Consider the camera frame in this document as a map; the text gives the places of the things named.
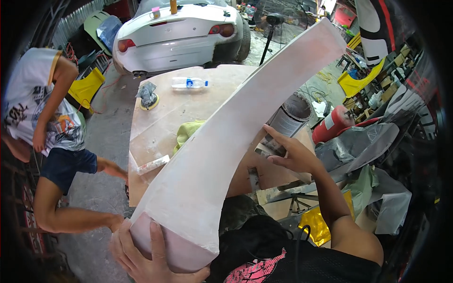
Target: graphic print shirt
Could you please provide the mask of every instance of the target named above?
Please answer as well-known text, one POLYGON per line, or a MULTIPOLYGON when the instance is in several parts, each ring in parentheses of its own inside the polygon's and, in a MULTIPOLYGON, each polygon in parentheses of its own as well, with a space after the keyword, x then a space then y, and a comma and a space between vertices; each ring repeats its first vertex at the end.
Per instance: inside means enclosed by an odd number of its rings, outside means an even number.
MULTIPOLYGON (((33 145, 39 115, 53 90, 53 72, 61 51, 30 48, 19 60, 6 89, 4 122, 14 139, 33 145)), ((78 151, 85 148, 84 121, 66 99, 47 124, 45 156, 50 149, 78 151)))

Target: wooden table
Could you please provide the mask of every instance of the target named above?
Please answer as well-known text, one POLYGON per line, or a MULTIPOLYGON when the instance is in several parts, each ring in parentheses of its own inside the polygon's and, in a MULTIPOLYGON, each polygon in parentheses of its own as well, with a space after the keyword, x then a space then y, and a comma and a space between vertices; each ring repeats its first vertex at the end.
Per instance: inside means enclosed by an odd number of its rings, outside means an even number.
MULTIPOLYGON (((190 67, 157 75, 140 83, 150 81, 155 84, 157 86, 155 93, 160 97, 160 101, 150 111, 140 109, 139 99, 135 102, 129 145, 130 206, 137 206, 149 184, 162 168, 139 176, 136 172, 137 167, 167 154, 171 157, 180 125, 208 119, 256 69, 257 67, 243 65, 220 65, 215 69, 190 67), (199 77, 207 80, 209 85, 207 88, 174 91, 171 87, 173 77, 199 77)), ((296 138, 314 152, 308 130, 308 127, 300 130, 296 138)), ((231 181, 227 197, 252 191, 248 167, 257 167, 261 189, 297 180, 285 168, 269 163, 254 152, 256 145, 264 136, 265 132, 261 130, 251 143, 231 181)))

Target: white plastic container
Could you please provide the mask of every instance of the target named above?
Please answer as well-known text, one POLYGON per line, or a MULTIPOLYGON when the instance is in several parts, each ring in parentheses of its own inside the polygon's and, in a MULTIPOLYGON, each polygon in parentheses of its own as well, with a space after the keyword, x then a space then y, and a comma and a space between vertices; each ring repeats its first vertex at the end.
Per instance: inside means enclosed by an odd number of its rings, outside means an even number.
POLYGON ((198 77, 174 77, 171 86, 173 88, 200 88, 207 86, 207 81, 198 77))

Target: white sports car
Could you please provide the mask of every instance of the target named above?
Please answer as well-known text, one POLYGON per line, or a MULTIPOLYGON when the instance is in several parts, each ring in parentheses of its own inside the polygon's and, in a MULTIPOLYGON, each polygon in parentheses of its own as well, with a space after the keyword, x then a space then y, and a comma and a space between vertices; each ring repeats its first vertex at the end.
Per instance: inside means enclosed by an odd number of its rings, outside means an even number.
POLYGON ((119 73, 146 76, 208 62, 242 61, 250 50, 250 29, 224 0, 142 0, 134 18, 118 31, 113 63, 119 73), (154 18, 152 8, 159 7, 154 18))

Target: human hand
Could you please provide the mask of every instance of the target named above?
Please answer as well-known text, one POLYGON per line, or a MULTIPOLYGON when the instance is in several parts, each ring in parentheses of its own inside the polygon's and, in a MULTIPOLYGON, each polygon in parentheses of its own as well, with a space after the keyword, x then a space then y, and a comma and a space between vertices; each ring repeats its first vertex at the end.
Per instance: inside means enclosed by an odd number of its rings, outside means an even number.
POLYGON ((209 276, 208 267, 195 273, 173 273, 167 265, 162 230, 153 221, 149 227, 153 260, 146 259, 132 242, 130 226, 130 220, 125 219, 112 236, 110 251, 136 283, 200 283, 209 276))
POLYGON ((36 126, 32 139, 33 148, 36 152, 41 152, 46 149, 46 137, 47 137, 46 128, 36 126))
POLYGON ((267 158, 270 162, 280 165, 298 173, 314 174, 324 165, 308 148, 295 138, 290 138, 277 132, 269 125, 264 125, 263 129, 270 134, 279 144, 286 149, 287 156, 272 155, 267 158))

